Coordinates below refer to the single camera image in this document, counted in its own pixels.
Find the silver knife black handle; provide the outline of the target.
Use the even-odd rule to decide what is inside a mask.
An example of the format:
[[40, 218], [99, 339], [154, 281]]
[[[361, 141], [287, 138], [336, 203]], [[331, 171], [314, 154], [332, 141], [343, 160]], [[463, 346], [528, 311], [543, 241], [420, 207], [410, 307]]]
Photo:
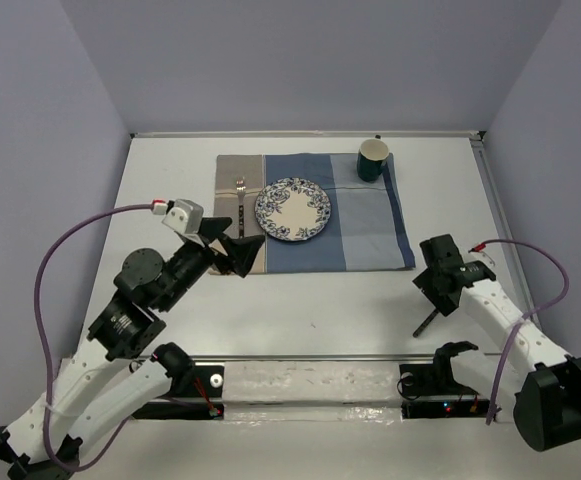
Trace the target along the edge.
[[438, 316], [439, 311], [434, 309], [412, 333], [413, 338], [419, 338]]

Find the silver fork black handle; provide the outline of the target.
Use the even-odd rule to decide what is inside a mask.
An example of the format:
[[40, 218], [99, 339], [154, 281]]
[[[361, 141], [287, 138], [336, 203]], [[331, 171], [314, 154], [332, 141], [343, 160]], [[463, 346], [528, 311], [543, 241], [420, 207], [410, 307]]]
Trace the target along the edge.
[[246, 196], [246, 184], [244, 177], [240, 177], [236, 180], [236, 193], [238, 200], [238, 236], [240, 238], [244, 238], [245, 237], [244, 202]]

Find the blue floral white plate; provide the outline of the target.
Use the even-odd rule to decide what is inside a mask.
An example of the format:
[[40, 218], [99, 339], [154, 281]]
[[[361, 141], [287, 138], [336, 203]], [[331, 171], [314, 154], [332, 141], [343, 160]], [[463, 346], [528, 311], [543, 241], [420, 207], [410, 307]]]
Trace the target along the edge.
[[287, 177], [266, 185], [254, 205], [255, 219], [270, 237], [286, 242], [307, 241], [325, 228], [332, 214], [328, 194], [316, 183]]

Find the blue beige checked cloth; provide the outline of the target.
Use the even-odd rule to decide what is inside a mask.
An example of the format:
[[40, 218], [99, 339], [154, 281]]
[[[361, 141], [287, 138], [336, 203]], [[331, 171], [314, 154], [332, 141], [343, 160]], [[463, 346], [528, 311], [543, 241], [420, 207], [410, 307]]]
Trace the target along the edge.
[[238, 236], [236, 183], [243, 178], [245, 234], [261, 234], [255, 202], [267, 185], [286, 177], [310, 180], [328, 194], [330, 220], [314, 238], [281, 241], [268, 235], [253, 274], [412, 270], [415, 256], [407, 236], [394, 157], [381, 177], [365, 182], [357, 175], [355, 153], [219, 155], [216, 158], [214, 214], [230, 217], [227, 235]]

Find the dark green white mug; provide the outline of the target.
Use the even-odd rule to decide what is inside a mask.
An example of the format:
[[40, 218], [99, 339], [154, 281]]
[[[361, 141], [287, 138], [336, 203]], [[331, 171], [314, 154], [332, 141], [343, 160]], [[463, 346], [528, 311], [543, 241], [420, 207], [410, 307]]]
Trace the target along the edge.
[[357, 175], [365, 182], [376, 181], [383, 172], [390, 155], [388, 145], [380, 135], [364, 140], [357, 155]]

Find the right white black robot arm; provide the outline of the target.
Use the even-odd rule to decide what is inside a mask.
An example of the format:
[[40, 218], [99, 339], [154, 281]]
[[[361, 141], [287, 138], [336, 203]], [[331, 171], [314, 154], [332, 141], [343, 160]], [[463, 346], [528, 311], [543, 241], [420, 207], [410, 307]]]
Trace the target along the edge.
[[488, 396], [486, 423], [500, 413], [512, 417], [522, 439], [543, 452], [581, 439], [581, 356], [549, 339], [532, 318], [560, 302], [522, 311], [483, 261], [466, 260], [449, 234], [420, 244], [425, 268], [413, 281], [443, 316], [461, 311], [501, 349], [489, 361], [468, 342], [450, 344], [452, 355], [430, 368], [432, 384], [452, 392], [469, 387]]

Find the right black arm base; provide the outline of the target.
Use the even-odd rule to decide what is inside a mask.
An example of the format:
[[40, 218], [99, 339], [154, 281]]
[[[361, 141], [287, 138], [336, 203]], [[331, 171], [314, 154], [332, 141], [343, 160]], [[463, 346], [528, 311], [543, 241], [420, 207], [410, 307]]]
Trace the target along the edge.
[[429, 363], [406, 363], [399, 366], [397, 392], [405, 401], [402, 413], [406, 419], [416, 418], [484, 418], [489, 400], [458, 383], [451, 360], [467, 359], [467, 352], [479, 351], [468, 341], [448, 342], [436, 349]]

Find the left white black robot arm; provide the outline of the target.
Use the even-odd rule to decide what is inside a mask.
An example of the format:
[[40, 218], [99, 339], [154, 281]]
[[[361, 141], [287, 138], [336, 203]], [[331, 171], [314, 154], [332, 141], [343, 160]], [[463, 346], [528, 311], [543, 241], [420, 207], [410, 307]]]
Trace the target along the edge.
[[265, 242], [262, 235], [232, 239], [228, 217], [204, 218], [170, 259], [151, 248], [130, 253], [114, 279], [116, 291], [88, 335], [46, 390], [21, 417], [0, 426], [0, 460], [11, 479], [69, 479], [102, 436], [151, 400], [200, 387], [192, 358], [173, 342], [158, 346], [117, 386], [128, 368], [165, 329], [167, 312], [210, 268], [245, 277]]

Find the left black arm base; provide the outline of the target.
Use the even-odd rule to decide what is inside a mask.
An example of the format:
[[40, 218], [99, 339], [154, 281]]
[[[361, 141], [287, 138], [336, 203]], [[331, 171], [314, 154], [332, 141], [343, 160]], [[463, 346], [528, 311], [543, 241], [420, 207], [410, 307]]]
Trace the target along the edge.
[[198, 365], [174, 343], [158, 346], [150, 355], [166, 370], [170, 389], [136, 410], [135, 420], [214, 421], [224, 418], [224, 367]]

